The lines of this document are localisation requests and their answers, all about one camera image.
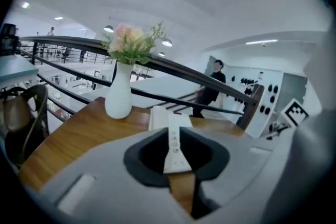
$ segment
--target man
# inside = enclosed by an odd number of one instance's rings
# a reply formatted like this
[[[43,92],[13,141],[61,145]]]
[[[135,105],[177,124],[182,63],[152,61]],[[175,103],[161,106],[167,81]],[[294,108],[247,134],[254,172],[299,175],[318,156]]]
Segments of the man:
[[[226,83],[225,75],[221,72],[224,64],[221,60],[216,60],[214,62],[214,72],[210,77],[217,79],[223,83]],[[198,104],[209,105],[211,101],[216,101],[219,92],[210,88],[200,87],[196,93],[203,91],[202,96],[197,101]],[[193,109],[193,117],[196,118],[204,118],[201,114],[202,109],[194,108]]]
[[[53,36],[54,35],[54,27],[52,27],[50,29],[50,31],[48,32],[47,36]]]

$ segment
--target metal handrail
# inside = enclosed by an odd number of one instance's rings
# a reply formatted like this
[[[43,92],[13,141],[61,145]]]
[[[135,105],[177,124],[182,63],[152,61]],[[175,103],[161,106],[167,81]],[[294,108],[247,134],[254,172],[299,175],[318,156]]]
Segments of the metal handrail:
[[[66,107],[65,105],[63,105],[62,103],[58,102],[57,100],[55,100],[54,98],[48,96],[48,99],[53,102],[56,106],[58,106],[59,108],[63,109],[64,111],[68,112],[71,115],[75,114],[75,111],[73,111],[72,109]]]
[[[60,115],[56,114],[53,110],[51,110],[50,108],[47,108],[48,112],[50,112],[52,115],[54,115],[54,117],[56,117],[57,119],[59,119],[62,122],[65,122],[65,119],[62,118]]]
[[[188,94],[186,94],[186,95],[183,95],[183,96],[178,97],[177,99],[183,99],[183,98],[192,96],[192,95],[194,95],[194,94],[195,94],[195,92],[188,93]],[[153,108],[153,107],[156,106],[156,105],[160,105],[160,106],[161,106],[161,105],[165,105],[165,104],[169,104],[169,103],[168,103],[168,102],[163,102],[163,103],[159,103],[159,104],[155,104],[155,105],[150,105],[150,106],[147,106],[146,109],[151,109],[151,108]]]
[[[44,42],[53,45],[59,45],[70,48],[77,48],[80,50],[86,50],[101,55],[108,56],[108,52],[103,49],[100,40],[79,38],[79,37],[65,37],[65,36],[37,36],[37,37],[22,37],[22,41],[32,41],[32,42]],[[174,75],[176,77],[195,82],[207,88],[225,93],[227,95],[233,96],[239,100],[242,100],[248,104],[255,104],[256,101],[251,97],[245,95],[244,93],[214,79],[207,75],[204,75],[196,70],[183,66],[179,63],[170,61],[168,59],[163,59],[161,57],[154,57],[149,54],[150,61],[142,65],[139,65],[155,69],[167,74]]]
[[[26,55],[30,55],[33,58],[36,58],[36,59],[38,59],[38,60],[40,60],[40,61],[42,61],[44,63],[47,63],[48,65],[50,65],[52,67],[55,67],[55,68],[57,68],[57,69],[59,69],[61,71],[64,71],[64,72],[69,73],[69,74],[72,74],[74,76],[78,76],[80,78],[83,78],[83,79],[86,79],[86,80],[89,80],[89,81],[92,81],[94,83],[101,84],[101,85],[104,85],[104,86],[107,86],[107,87],[111,86],[111,84],[112,84],[111,81],[99,79],[97,77],[93,77],[93,76],[90,76],[88,74],[84,74],[84,73],[75,71],[75,70],[67,68],[65,66],[60,66],[58,64],[55,64],[55,63],[50,62],[48,60],[45,60],[45,59],[43,59],[41,57],[38,57],[36,55],[32,55],[30,52],[24,51],[22,49],[19,49],[19,50],[22,53],[26,54]],[[68,95],[68,96],[70,96],[70,97],[72,97],[72,98],[74,98],[74,99],[76,99],[76,100],[78,100],[80,102],[83,102],[85,104],[88,104],[88,103],[91,102],[91,100],[89,100],[89,99],[81,97],[80,95],[77,95],[77,94],[75,94],[73,92],[70,92],[70,91],[64,89],[63,87],[60,87],[60,86],[56,85],[55,83],[53,83],[52,81],[48,80],[47,78],[45,78],[44,76],[42,76],[40,74],[37,74],[37,76],[39,78],[41,78],[42,80],[44,80],[49,85],[51,85],[52,87],[54,87],[55,89],[59,90],[60,92],[65,93],[66,95]],[[136,95],[140,95],[140,96],[143,96],[143,97],[148,97],[148,98],[151,98],[151,99],[161,100],[161,101],[168,102],[168,103],[175,103],[175,104],[179,104],[179,105],[192,106],[194,108],[199,108],[199,109],[206,109],[206,110],[211,110],[211,111],[218,111],[218,112],[224,112],[224,113],[230,113],[230,114],[243,115],[240,112],[231,111],[231,110],[225,110],[225,109],[219,109],[219,108],[215,108],[213,106],[207,106],[207,105],[203,105],[203,104],[198,104],[198,103],[192,103],[192,102],[188,102],[188,101],[183,101],[183,100],[180,100],[180,99],[176,99],[176,98],[172,98],[172,97],[167,97],[167,96],[164,96],[164,95],[149,93],[149,92],[142,91],[142,90],[135,89],[135,88],[131,88],[131,92],[133,94],[136,94]]]
[[[196,100],[197,99],[197,97],[194,97],[194,98],[191,98],[191,99],[188,99],[187,101],[188,102],[191,102],[191,101],[194,101],[194,100]],[[175,108],[175,107],[177,107],[177,106],[179,106],[178,104],[174,104],[174,105],[171,105],[171,106],[167,106],[166,107],[166,109],[168,110],[168,109],[173,109],[173,108]]]

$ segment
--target black pants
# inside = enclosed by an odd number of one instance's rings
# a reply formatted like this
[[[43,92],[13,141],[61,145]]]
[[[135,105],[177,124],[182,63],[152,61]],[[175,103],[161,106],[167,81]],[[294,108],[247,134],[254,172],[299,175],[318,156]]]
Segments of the black pants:
[[[202,95],[201,98],[197,101],[197,104],[209,105],[212,100],[213,100],[213,98],[211,98],[209,96],[206,96],[206,95]],[[202,109],[194,108],[193,109],[193,117],[204,118],[201,114],[201,111],[202,111]]]

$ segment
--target flower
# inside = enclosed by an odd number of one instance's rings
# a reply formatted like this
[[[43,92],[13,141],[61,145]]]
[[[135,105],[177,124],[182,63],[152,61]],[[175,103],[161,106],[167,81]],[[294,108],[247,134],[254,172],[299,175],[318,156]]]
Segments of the flower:
[[[114,52],[114,51],[122,51],[124,47],[124,43],[122,42],[122,40],[120,40],[119,38],[115,38],[111,44],[109,49],[107,50],[108,53]]]
[[[128,36],[129,39],[131,40],[137,40],[138,38],[141,38],[144,33],[141,29],[136,28],[136,29],[131,29],[129,33],[126,31],[126,35]]]
[[[102,45],[110,55],[107,59],[115,59],[127,65],[136,62],[146,64],[150,60],[149,53],[155,47],[155,41],[165,38],[162,23],[152,27],[149,34],[126,24],[120,24],[114,33],[104,34],[107,41],[102,41]]]
[[[119,37],[124,37],[126,33],[126,24],[119,24],[118,27],[114,30],[114,32],[119,36]]]

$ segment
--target staircase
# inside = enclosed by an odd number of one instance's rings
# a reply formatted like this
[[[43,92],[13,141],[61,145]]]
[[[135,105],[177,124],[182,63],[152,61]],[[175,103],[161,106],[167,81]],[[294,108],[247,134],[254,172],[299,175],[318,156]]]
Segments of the staircase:
[[[194,92],[189,93],[189,94],[186,94],[184,96],[179,97],[178,99],[184,100],[184,101],[189,101],[189,102],[195,102],[196,99],[197,99],[197,94],[194,93]],[[169,111],[173,111],[174,113],[187,114],[187,115],[192,115],[193,114],[193,110],[189,106],[178,105],[178,104],[168,103],[168,102],[159,103],[157,105],[160,105],[160,106],[166,108]],[[149,107],[147,107],[147,109],[151,109],[152,107],[154,107],[154,106],[153,105],[149,106]],[[228,120],[221,113],[216,112],[216,111],[202,110],[202,115],[206,119],[225,120],[225,121]]]

